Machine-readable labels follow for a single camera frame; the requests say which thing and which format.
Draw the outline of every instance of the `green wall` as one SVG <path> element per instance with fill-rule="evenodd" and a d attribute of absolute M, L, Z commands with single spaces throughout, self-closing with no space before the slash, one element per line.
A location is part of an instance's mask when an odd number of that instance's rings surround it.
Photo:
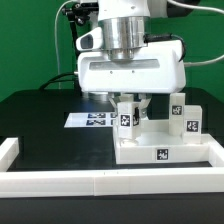
<path fill-rule="evenodd" d="M 64 0 L 2 0 L 0 13 L 0 100 L 15 91 L 37 89 L 57 74 L 54 19 Z M 201 0 L 224 9 L 224 0 Z M 153 33 L 172 32 L 187 43 L 186 61 L 208 60 L 224 52 L 224 17 L 195 11 L 178 19 L 155 19 Z M 59 21 L 62 72 L 74 69 L 69 24 Z M 187 86 L 200 87 L 224 102 L 224 61 L 187 68 Z"/>

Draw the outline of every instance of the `white stacked blocks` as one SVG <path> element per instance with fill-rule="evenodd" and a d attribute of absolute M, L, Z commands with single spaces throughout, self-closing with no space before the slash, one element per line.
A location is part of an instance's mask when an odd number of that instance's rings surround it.
<path fill-rule="evenodd" d="M 117 105 L 118 117 L 113 127 L 117 164 L 206 160 L 209 147 L 201 136 L 202 108 L 186 106 L 185 94 L 170 95 L 168 120 L 139 119 L 136 123 L 140 103 L 129 101 Z"/>

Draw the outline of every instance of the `screw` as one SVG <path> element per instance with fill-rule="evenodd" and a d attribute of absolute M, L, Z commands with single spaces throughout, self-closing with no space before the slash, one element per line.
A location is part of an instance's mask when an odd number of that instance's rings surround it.
<path fill-rule="evenodd" d="M 80 4 L 76 4 L 75 7 L 78 9 L 81 5 Z"/>

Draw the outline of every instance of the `black table surface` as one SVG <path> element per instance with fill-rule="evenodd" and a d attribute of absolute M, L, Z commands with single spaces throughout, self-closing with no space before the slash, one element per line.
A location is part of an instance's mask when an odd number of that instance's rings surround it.
<path fill-rule="evenodd" d="M 187 105 L 201 105 L 202 132 L 224 145 L 224 104 L 186 88 Z M 150 119 L 167 119 L 168 95 L 153 95 Z M 19 137 L 20 154 L 8 172 L 198 167 L 208 163 L 117 165 L 112 128 L 64 128 L 68 114 L 112 112 L 110 103 L 74 90 L 26 90 L 0 103 L 0 140 Z M 224 223 L 224 194 L 0 199 L 1 223 Z"/>

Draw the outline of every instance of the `black cable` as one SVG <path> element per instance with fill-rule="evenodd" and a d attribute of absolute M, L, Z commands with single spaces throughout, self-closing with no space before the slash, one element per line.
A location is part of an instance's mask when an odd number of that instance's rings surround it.
<path fill-rule="evenodd" d="M 186 53 L 187 53 L 186 44 L 185 44 L 183 38 L 180 37 L 180 36 L 178 36 L 178 35 L 171 34 L 171 37 L 180 40 L 180 42 L 182 43 L 183 53 L 182 53 L 182 56 L 181 56 L 181 58 L 180 58 L 180 60 L 179 60 L 179 62 L 180 62 L 180 61 L 182 61 L 182 60 L 185 58 L 185 56 L 186 56 Z"/>
<path fill-rule="evenodd" d="M 39 90 L 45 90 L 46 87 L 48 87 L 52 83 L 60 83 L 60 82 L 74 82 L 74 79 L 64 79 L 64 80 L 55 80 L 55 81 L 48 81 L 45 84 L 43 84 Z"/>
<path fill-rule="evenodd" d="M 53 78 L 51 78 L 50 80 L 48 80 L 46 83 L 44 83 L 43 85 L 40 86 L 39 90 L 44 90 L 49 84 L 56 82 L 56 80 L 63 78 L 63 77 L 67 77 L 67 76 L 74 76 L 73 72 L 67 72 L 67 73 L 62 73 L 60 75 L 54 76 Z"/>
<path fill-rule="evenodd" d="M 172 33 L 166 33 L 166 34 L 160 34 L 160 35 L 145 34 L 144 43 L 168 41 L 168 40 L 172 40 L 172 39 L 178 39 L 182 43 L 183 53 L 182 53 L 181 58 L 179 60 L 179 62 L 180 62 L 184 59 L 184 57 L 186 56 L 186 52 L 187 52 L 186 44 L 185 44 L 182 37 L 180 37 L 178 35 L 175 35 L 175 34 L 172 34 Z"/>
<path fill-rule="evenodd" d="M 62 73 L 60 75 L 54 76 L 53 78 L 51 78 L 47 82 L 54 81 L 54 80 L 57 80 L 57 79 L 60 79 L 60 78 L 66 77 L 66 76 L 74 76 L 74 73 L 73 72 Z"/>

